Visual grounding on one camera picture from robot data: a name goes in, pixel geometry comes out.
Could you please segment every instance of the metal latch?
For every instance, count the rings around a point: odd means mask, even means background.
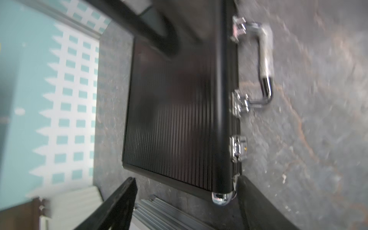
[[[230,137],[230,152],[231,152],[231,161],[233,163],[241,162],[247,156],[248,143],[247,138],[240,135],[234,135]]]
[[[245,18],[233,17],[233,36],[234,42],[239,42],[239,37],[252,34],[258,37],[259,41],[259,82],[263,97],[261,99],[249,99],[248,95],[242,96],[239,90],[232,93],[232,113],[240,117],[241,112],[249,112],[250,107],[260,108],[271,102],[273,97],[272,78],[273,70],[273,35],[268,24],[257,22],[247,22]]]

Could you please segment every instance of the gray floor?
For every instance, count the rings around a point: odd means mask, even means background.
[[[147,2],[134,1],[142,11]],[[300,229],[368,229],[368,1],[240,0],[240,15],[274,32],[275,97],[241,119],[246,175]],[[100,41],[94,184],[107,198],[136,177],[218,229],[242,229],[238,204],[219,208],[126,171],[121,152],[132,37],[113,22]],[[257,43],[239,46],[240,89],[259,95]]]

